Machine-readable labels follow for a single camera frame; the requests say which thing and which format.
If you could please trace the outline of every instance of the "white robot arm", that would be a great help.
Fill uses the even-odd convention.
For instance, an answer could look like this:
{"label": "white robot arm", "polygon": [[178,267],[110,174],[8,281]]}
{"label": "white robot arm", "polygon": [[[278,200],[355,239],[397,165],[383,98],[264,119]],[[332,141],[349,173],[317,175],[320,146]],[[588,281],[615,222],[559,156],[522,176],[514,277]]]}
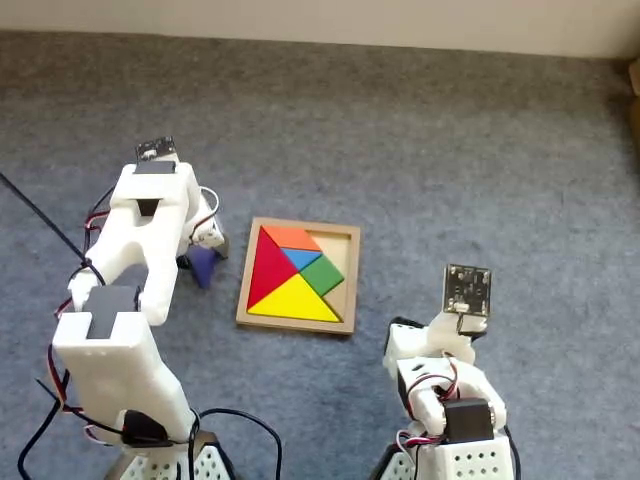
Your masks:
{"label": "white robot arm", "polygon": [[[176,478],[180,465],[187,471],[197,419],[158,353],[151,326],[167,319],[176,259],[188,257],[202,283],[215,257],[227,256],[228,241],[218,204],[211,208],[203,193],[219,203],[217,195],[198,186],[171,137],[142,144],[137,152],[139,161],[123,168],[98,241],[85,254],[105,284],[90,268],[71,278],[75,311],[61,314],[53,348],[71,373],[84,414],[126,432],[93,430],[97,439],[131,456],[126,478],[155,478],[154,465],[167,465],[163,476]],[[142,288],[112,285],[136,264],[148,269]],[[230,477],[225,471],[218,478]]]}
{"label": "white robot arm", "polygon": [[[473,365],[472,342],[486,333],[490,289],[488,270],[449,265],[443,310],[429,326],[391,322],[383,364],[413,421],[372,478],[513,479],[509,439],[501,433],[505,404]],[[399,471],[407,476],[394,476]]]}

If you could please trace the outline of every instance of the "white wall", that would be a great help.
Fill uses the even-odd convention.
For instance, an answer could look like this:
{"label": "white wall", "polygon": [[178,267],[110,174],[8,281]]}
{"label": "white wall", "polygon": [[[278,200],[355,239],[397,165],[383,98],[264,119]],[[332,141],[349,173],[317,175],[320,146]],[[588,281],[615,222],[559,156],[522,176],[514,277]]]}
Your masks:
{"label": "white wall", "polygon": [[2,0],[0,28],[628,57],[640,0]]}

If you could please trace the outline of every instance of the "carpet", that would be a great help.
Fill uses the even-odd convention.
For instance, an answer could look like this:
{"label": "carpet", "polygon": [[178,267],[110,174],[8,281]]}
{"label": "carpet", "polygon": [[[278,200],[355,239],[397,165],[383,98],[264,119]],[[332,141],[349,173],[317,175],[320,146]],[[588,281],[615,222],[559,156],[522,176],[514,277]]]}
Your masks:
{"label": "carpet", "polygon": [[[0,168],[78,243],[83,215],[173,135],[218,191],[232,241],[209,291],[188,273],[159,350],[192,406],[239,408],[285,447],[283,479],[366,478],[407,424],[381,365],[396,315],[428,322],[446,263],[494,273],[477,365],[505,400],[525,479],[640,468],[640,181],[624,66],[459,51],[0,33]],[[0,476],[50,408],[35,384],[76,267],[0,188]],[[356,333],[234,322],[251,219],[362,227]],[[275,446],[207,419],[248,479]],[[34,478],[101,478],[114,449],[59,417]]]}

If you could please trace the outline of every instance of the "red triangle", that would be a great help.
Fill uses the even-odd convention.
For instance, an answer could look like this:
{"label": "red triangle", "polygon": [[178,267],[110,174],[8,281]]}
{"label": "red triangle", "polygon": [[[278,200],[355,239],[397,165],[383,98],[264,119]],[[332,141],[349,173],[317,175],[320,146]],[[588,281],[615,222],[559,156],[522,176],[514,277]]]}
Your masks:
{"label": "red triangle", "polygon": [[291,260],[260,227],[247,309],[298,273]]}

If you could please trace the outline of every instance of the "perforated base plate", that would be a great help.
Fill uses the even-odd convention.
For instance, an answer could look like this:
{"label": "perforated base plate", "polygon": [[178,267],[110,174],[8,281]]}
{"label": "perforated base plate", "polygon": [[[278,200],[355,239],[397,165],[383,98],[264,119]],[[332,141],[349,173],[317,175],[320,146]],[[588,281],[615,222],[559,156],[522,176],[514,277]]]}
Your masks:
{"label": "perforated base plate", "polygon": [[[223,461],[224,455],[219,451],[217,438],[213,433],[200,431],[196,436],[195,452],[198,456],[194,462],[196,480],[240,480],[233,471],[227,470]],[[175,456],[173,461],[162,461],[160,455],[148,458],[122,454],[111,467],[105,480],[175,480],[178,478],[178,466]],[[180,457],[180,478],[189,478],[186,454]]]}
{"label": "perforated base plate", "polygon": [[[422,448],[417,480],[513,480],[509,441],[504,436],[480,442]],[[395,453],[380,480],[414,480],[409,457]]]}
{"label": "perforated base plate", "polygon": [[413,480],[414,466],[402,452],[395,453],[385,468],[380,480]]}
{"label": "perforated base plate", "polygon": [[[194,462],[196,480],[231,480],[229,472],[216,447],[206,446]],[[181,478],[188,476],[182,465]],[[120,480],[174,480],[178,478],[177,464],[159,465],[145,457],[135,457]]]}

